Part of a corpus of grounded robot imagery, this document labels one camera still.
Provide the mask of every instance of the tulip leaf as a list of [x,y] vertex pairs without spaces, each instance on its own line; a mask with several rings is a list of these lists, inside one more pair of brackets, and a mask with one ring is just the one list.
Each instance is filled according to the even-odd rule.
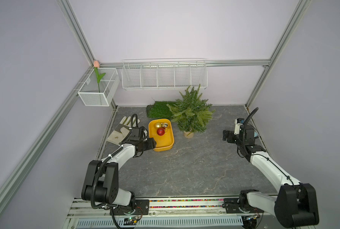
[[100,74],[100,75],[98,75],[98,76],[96,77],[96,79],[98,80],[98,83],[100,83],[100,80],[101,80],[104,76],[105,76],[105,73],[102,73],[102,74]]
[[96,73],[96,78],[98,78],[98,76],[99,76],[98,68],[97,68],[97,67],[94,67],[94,71],[95,71],[95,73]]

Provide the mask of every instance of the gold ornament ball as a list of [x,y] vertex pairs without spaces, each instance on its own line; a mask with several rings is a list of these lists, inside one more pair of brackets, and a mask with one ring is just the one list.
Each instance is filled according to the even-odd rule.
[[160,122],[155,123],[155,128],[156,128],[156,129],[158,129],[158,128],[160,128],[160,127],[162,127],[162,125],[161,125]]

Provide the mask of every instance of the wire basket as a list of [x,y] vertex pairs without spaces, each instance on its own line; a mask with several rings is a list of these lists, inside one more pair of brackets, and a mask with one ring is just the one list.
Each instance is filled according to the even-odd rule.
[[206,61],[171,61],[123,63],[122,83],[125,90],[181,89],[188,86],[206,88]]
[[119,76],[117,69],[98,68],[99,74],[105,73],[105,76],[98,82],[94,69],[79,89],[79,96],[85,106],[110,106],[114,93],[119,85]]

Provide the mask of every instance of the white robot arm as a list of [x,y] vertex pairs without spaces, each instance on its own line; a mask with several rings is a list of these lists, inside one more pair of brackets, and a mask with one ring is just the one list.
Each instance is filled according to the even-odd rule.
[[89,200],[91,207],[127,206],[128,211],[135,208],[135,196],[129,191],[119,188],[118,171],[130,158],[139,157],[143,151],[154,149],[156,142],[148,137],[148,131],[142,126],[133,126],[134,116],[131,118],[131,128],[120,147],[102,160],[93,160],[86,171],[84,185],[81,192],[83,200]]
[[235,120],[234,131],[223,131],[223,140],[234,143],[240,149],[240,157],[257,167],[278,191],[269,196],[258,190],[242,190],[239,204],[243,209],[259,208],[274,215],[286,228],[316,225],[319,223],[316,191],[310,184],[302,184],[282,169],[263,149],[255,144],[254,127],[249,120],[259,108],[244,120]]

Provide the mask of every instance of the red ornament ball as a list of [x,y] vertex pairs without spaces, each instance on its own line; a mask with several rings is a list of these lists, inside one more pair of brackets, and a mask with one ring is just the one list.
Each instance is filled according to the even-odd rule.
[[160,127],[157,129],[157,134],[160,135],[160,136],[163,136],[165,134],[165,129]]

